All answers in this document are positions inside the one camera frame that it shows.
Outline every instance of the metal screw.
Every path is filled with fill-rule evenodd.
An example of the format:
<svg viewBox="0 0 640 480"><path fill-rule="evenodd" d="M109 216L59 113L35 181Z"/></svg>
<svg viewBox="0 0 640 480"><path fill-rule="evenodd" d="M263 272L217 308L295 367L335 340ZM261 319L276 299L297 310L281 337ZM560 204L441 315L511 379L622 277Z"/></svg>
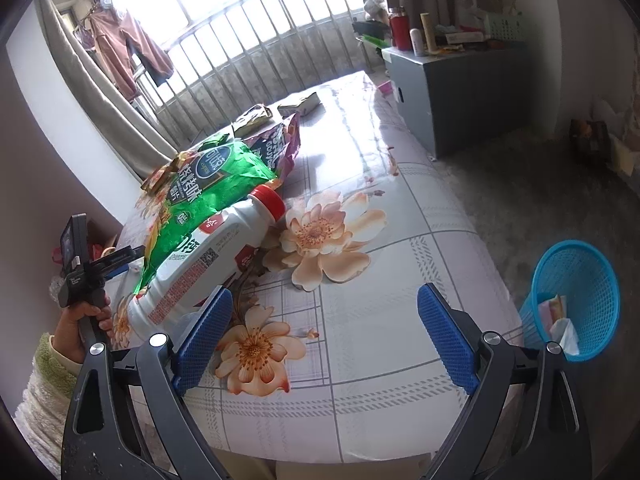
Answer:
<svg viewBox="0 0 640 480"><path fill-rule="evenodd" d="M560 352L562 352L562 347L555 341L549 341L546 344L546 349L555 355L558 355Z"/></svg>
<svg viewBox="0 0 640 480"><path fill-rule="evenodd" d="M89 348L89 354L98 355L98 354L101 354L103 350L104 350L103 343L95 343L91 345L91 348Z"/></svg>
<svg viewBox="0 0 640 480"><path fill-rule="evenodd" d="M497 344L500 344L502 338L500 337L500 334L497 334L495 332L487 332L482 336L482 339L484 339L484 342L488 345L495 346Z"/></svg>
<svg viewBox="0 0 640 480"><path fill-rule="evenodd" d="M162 346L164 343L166 343L166 334L153 334L149 338L151 346Z"/></svg>

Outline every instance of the green snack bag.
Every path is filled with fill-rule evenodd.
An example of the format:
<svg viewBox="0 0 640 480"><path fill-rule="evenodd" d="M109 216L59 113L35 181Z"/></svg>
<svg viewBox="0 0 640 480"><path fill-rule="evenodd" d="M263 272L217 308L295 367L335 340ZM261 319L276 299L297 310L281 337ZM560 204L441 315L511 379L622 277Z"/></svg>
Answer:
<svg viewBox="0 0 640 480"><path fill-rule="evenodd" d="M209 148L215 148L217 146L222 146L222 144L228 144L229 142L233 142L234 136L233 132L218 132L213 134L212 136L207 137L202 141L201 145L197 145L196 147L199 152L204 152Z"/></svg>
<svg viewBox="0 0 640 480"><path fill-rule="evenodd" d="M241 200L258 184L276 178L239 140L184 155L179 170L162 190L166 198L146 247L140 286L146 286L181 240L208 217Z"/></svg>

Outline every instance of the hanging clothes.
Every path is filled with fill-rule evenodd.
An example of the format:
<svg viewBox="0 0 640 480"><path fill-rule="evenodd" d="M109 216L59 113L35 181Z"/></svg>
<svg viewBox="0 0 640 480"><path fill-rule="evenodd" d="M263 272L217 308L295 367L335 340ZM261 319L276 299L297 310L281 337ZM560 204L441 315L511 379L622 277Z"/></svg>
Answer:
<svg viewBox="0 0 640 480"><path fill-rule="evenodd" d="M113 9L98 10L91 15L90 21L95 41L125 99L132 101L140 94L133 79L129 48L138 54L146 68L151 69L150 75L156 85L174 74L174 64L167 53L128 11L119 17Z"/></svg>
<svg viewBox="0 0 640 480"><path fill-rule="evenodd" d="M84 28L83 25L78 25L74 30L74 36L78 43L82 45L85 50L95 50L95 38L93 35Z"/></svg>

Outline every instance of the flower pattern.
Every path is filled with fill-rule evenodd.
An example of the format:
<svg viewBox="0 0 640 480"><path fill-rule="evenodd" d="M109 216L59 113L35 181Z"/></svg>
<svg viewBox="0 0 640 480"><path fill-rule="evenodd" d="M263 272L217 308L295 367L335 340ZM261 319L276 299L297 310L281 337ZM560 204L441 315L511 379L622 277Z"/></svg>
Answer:
<svg viewBox="0 0 640 480"><path fill-rule="evenodd" d="M127 307L129 306L129 301L131 301L132 298L133 294L128 294L122 298L118 305L118 309L113 316L113 338L111 340L111 347L114 350L129 348L131 326L129 325Z"/></svg>
<svg viewBox="0 0 640 480"><path fill-rule="evenodd" d="M226 377L226 388L233 394L264 397L277 389L289 391L284 359L303 358L306 346L288 335L288 323L267 323L272 313L272 306L252 306L244 314L244 324L231 327L216 347L222 350L216 377Z"/></svg>
<svg viewBox="0 0 640 480"><path fill-rule="evenodd" d="M306 204L297 202L287 211L287 229L280 246L262 261L270 271L295 267L291 281L307 292L314 290L324 273L332 282L352 280L371 263L358 252L386 226L386 213L369 209L369 197L358 192L342 199L335 191L313 195Z"/></svg>

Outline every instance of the cardboard tube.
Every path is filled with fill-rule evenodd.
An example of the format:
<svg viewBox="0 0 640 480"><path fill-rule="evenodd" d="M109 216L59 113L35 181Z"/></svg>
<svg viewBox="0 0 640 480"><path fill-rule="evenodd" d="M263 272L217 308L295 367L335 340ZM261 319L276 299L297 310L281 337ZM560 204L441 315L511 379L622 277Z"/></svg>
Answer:
<svg viewBox="0 0 640 480"><path fill-rule="evenodd" d="M433 23L428 12L420 14L422 20L422 28L424 29L424 37L427 39L427 49L429 54L437 54L438 45L436 44L436 35L433 31Z"/></svg>

